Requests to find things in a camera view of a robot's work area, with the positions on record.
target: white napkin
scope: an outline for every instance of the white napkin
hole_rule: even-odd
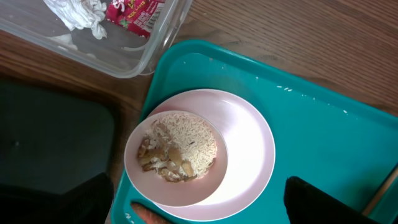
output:
[[[106,37],[100,22],[105,18],[106,4],[100,0],[44,0],[63,23],[73,29],[90,28],[98,40]]]

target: pink bowl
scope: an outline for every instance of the pink bowl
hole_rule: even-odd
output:
[[[201,179],[171,183],[157,175],[154,170],[143,172],[138,164],[137,151],[150,125],[162,116],[175,113],[189,114],[201,118],[209,124],[213,131],[217,146],[216,162]],[[148,200],[171,207],[194,205],[208,198],[223,181],[227,165],[228,153],[222,135],[206,119],[184,111],[165,111],[148,117],[131,133],[124,151],[124,166],[127,176],[137,191]]]

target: pink plate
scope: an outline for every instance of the pink plate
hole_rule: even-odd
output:
[[[252,204],[265,189],[275,164],[275,144],[267,121],[246,100],[219,90],[192,90],[175,95],[150,114],[180,110],[195,113],[223,135],[228,168],[218,189],[188,207],[157,206],[191,221],[230,217]]]
[[[174,207],[194,205],[211,196],[221,185],[228,168],[228,153],[221,133],[209,122],[208,125],[215,138],[217,153],[216,161],[208,173],[201,179],[170,183],[159,177],[154,170],[143,172],[137,160],[137,153],[142,138],[157,119],[171,114],[187,114],[202,117],[186,111],[165,111],[149,116],[143,120],[131,133],[124,150],[124,167],[131,184],[145,198],[159,204]]]

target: black object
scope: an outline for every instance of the black object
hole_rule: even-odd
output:
[[[6,222],[2,219],[2,222],[103,224],[111,208],[112,199],[113,184],[106,174],[100,174],[48,205],[19,212]]]
[[[0,223],[67,207],[76,187],[105,175],[114,125],[99,103],[0,80]]]
[[[287,179],[284,203],[291,224],[377,223],[299,177]]]

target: teal tray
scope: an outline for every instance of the teal tray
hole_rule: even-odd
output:
[[[198,88],[228,91],[253,104],[269,123],[276,145],[274,173],[262,195],[242,212],[215,223],[289,223],[283,195],[292,175],[361,211],[398,162],[395,116],[201,40],[181,42],[163,55],[141,120],[167,98]],[[113,223],[143,223],[130,201],[174,223],[194,223],[157,208],[123,172]]]
[[[398,218],[398,177],[384,193],[379,203],[373,208],[369,217],[379,223],[392,223]]]

